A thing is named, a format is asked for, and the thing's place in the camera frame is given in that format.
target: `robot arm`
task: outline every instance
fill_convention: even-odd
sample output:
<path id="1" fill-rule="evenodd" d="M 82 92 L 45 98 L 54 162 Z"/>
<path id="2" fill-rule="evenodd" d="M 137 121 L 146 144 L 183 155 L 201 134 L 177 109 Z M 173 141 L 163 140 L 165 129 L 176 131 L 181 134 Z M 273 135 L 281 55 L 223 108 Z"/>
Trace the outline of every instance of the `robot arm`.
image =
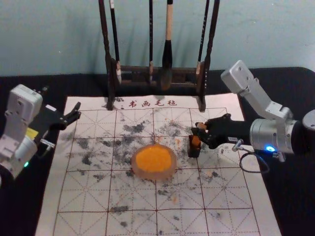
<path id="1" fill-rule="evenodd" d="M 0 138 L 0 187 L 8 186 L 19 175 L 40 144 L 46 145 L 47 151 L 55 147 L 45 140 L 50 130 L 64 130 L 80 118 L 80 103 L 64 116 L 42 102 L 41 91 L 24 85 L 18 85 L 10 92 L 6 124 Z"/>
<path id="2" fill-rule="evenodd" d="M 285 153 L 305 154 L 315 152 L 315 110 L 305 115 L 303 122 L 293 120 L 293 114 L 270 99 L 245 64 L 239 60 L 221 74 L 225 85 L 244 97 L 261 119 L 253 123 L 233 121 L 230 114 L 220 118 L 196 123 L 189 138 L 189 156 L 198 157 L 200 147 L 192 142 L 198 138 L 214 149 L 223 143 L 234 143 L 233 151 L 242 144 L 251 145 L 255 150 L 266 150 L 273 157 L 285 161 Z"/>

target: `blue led light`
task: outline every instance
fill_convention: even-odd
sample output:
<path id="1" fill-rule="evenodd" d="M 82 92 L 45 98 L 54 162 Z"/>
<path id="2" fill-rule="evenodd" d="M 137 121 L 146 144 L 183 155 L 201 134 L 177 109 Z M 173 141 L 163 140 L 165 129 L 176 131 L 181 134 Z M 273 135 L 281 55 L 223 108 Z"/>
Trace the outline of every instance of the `blue led light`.
<path id="1" fill-rule="evenodd" d="M 272 147 L 272 146 L 267 146 L 267 147 L 266 147 L 266 150 L 267 150 L 267 151 L 270 151 L 270 152 L 274 152 L 274 151 L 275 151 L 275 148 Z"/>

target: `ink-stained felt mat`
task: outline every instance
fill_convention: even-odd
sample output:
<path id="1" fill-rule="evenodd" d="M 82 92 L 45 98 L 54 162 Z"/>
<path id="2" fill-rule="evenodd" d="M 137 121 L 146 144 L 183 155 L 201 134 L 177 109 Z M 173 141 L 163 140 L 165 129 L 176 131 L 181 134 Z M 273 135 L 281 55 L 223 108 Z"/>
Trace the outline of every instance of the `ink-stained felt mat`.
<path id="1" fill-rule="evenodd" d="M 261 174 L 239 168 L 241 152 L 206 145 L 188 158 L 190 128 L 231 113 L 244 120 L 234 94 L 195 97 L 68 97 L 65 113 L 81 102 L 81 118 L 59 134 L 37 236 L 281 235 Z M 173 149 L 178 166 L 166 182 L 142 180 L 130 169 L 140 147 Z M 244 168 L 258 170 L 255 158 Z"/>

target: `black tablecloth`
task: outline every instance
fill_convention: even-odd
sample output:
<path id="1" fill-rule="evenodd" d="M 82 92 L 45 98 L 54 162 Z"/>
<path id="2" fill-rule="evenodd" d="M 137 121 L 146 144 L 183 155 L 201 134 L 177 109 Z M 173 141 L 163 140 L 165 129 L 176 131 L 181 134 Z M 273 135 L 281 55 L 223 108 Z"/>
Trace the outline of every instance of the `black tablecloth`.
<path id="1" fill-rule="evenodd" d="M 211 71 L 207 94 L 227 93 L 221 82 L 222 71 Z M 315 73 L 301 67 L 252 69 L 262 87 L 272 100 L 289 107 L 295 119 L 301 120 L 315 109 Z M 50 88 L 45 103 L 63 111 L 67 96 L 106 96 L 105 75 L 58 75 L 0 77 L 0 134 L 4 128 L 4 111 L 9 91 L 18 84 L 32 89 Z M 163 93 L 147 88 L 122 88 L 118 96 L 167 94 L 192 95 L 191 89 L 171 88 Z M 241 99 L 245 119 L 252 121 L 257 114 Z M 51 133 L 49 140 L 55 141 L 58 133 Z M 0 235 L 32 236 L 40 215 L 43 193 L 49 174 L 53 154 L 45 159 L 33 158 L 27 168 L 16 179 L 14 186 L 0 192 Z M 306 235 L 313 231 L 315 222 L 315 158 L 314 156 L 288 156 L 279 163 L 264 156 L 271 172 L 264 181 L 284 236 Z"/>

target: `blue-gray wall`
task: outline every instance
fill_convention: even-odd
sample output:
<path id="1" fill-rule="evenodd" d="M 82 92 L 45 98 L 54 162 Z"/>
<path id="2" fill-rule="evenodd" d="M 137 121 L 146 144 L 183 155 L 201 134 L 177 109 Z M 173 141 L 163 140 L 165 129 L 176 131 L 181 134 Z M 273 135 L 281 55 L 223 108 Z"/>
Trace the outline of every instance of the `blue-gray wall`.
<path id="1" fill-rule="evenodd" d="M 148 64 L 148 2 L 115 0 L 122 64 Z M 105 7 L 114 55 L 108 0 Z M 173 66 L 196 65 L 204 7 L 205 0 L 174 0 Z M 166 0 L 154 0 L 160 66 L 165 11 Z M 104 73 L 104 55 L 97 0 L 0 0 L 0 75 Z M 238 59 L 249 67 L 315 71 L 315 0 L 222 0 L 211 68 Z"/>

